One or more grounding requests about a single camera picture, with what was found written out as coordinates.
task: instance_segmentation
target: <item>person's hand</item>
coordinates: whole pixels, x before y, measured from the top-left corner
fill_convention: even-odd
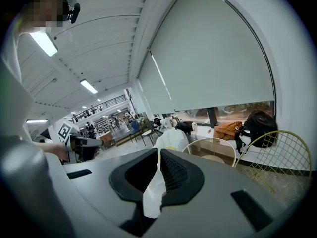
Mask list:
[[[68,160],[68,152],[65,143],[35,143],[45,153],[54,153],[62,160]]]

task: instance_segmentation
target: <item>white ceiling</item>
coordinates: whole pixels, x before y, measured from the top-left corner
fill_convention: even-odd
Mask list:
[[[32,137],[72,109],[128,86],[138,75],[147,46],[175,0],[77,0],[75,24],[52,28],[48,34],[58,52],[48,57],[28,34],[21,36],[18,58],[22,84],[36,99],[28,119]],[[87,79],[98,94],[79,82]]]

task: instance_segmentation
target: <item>wire mesh chair back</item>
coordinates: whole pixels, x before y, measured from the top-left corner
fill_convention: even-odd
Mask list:
[[[257,141],[263,142],[261,148],[253,146]],[[298,135],[278,130],[254,140],[241,154],[235,168],[289,206],[308,188],[312,159],[308,146]]]

